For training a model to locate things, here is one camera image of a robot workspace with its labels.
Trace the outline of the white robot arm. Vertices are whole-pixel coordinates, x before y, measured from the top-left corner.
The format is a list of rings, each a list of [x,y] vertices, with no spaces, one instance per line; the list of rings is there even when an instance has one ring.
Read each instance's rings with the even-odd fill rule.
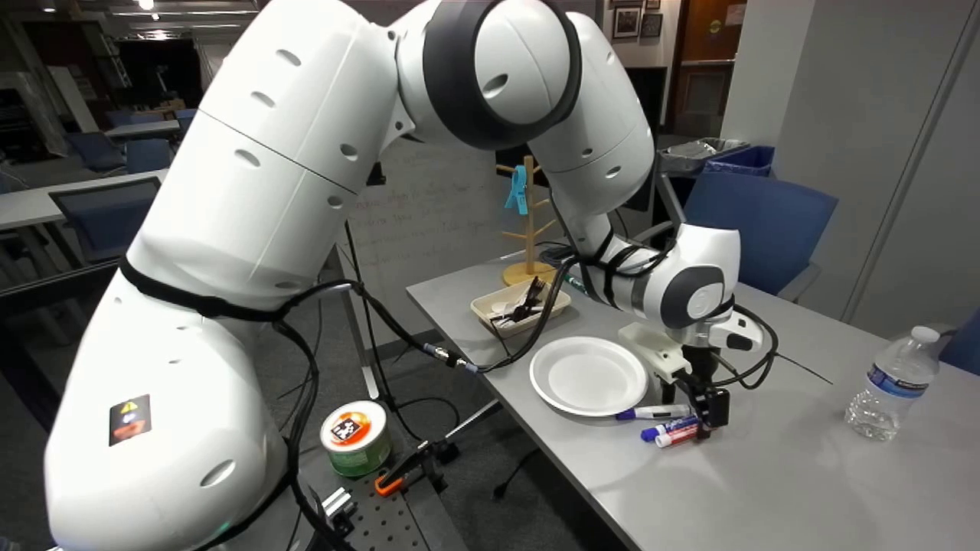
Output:
[[[604,30],[561,0],[265,0],[224,59],[72,356],[43,451],[63,551],[203,551],[297,482],[299,430],[250,336],[317,280],[346,206],[397,141],[522,147],[584,287],[671,330],[728,316],[740,242],[671,247],[610,213],[651,170],[651,128]]]

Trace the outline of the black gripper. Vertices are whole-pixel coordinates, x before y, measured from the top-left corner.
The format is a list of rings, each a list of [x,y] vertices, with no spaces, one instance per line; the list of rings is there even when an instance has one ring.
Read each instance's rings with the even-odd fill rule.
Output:
[[[708,399],[708,424],[728,424],[728,387],[713,387],[713,374],[719,367],[715,347],[686,347],[682,357],[693,363],[693,374],[675,377],[675,384],[686,394],[693,416],[702,416],[702,399]]]

